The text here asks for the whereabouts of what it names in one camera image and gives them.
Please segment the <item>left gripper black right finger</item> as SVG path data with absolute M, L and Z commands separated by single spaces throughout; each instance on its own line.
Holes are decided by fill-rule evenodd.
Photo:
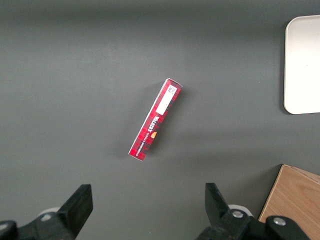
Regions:
M 231 209 L 215 183 L 205 184 L 205 210 L 210 222 L 198 240 L 308 240 L 292 219 L 271 215 L 260 222 L 239 208 Z

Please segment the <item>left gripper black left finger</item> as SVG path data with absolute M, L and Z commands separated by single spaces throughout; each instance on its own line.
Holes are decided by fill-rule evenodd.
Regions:
M 49 208 L 34 220 L 18 226 L 0 222 L 2 240 L 75 240 L 93 211 L 92 186 L 82 184 L 61 207 Z

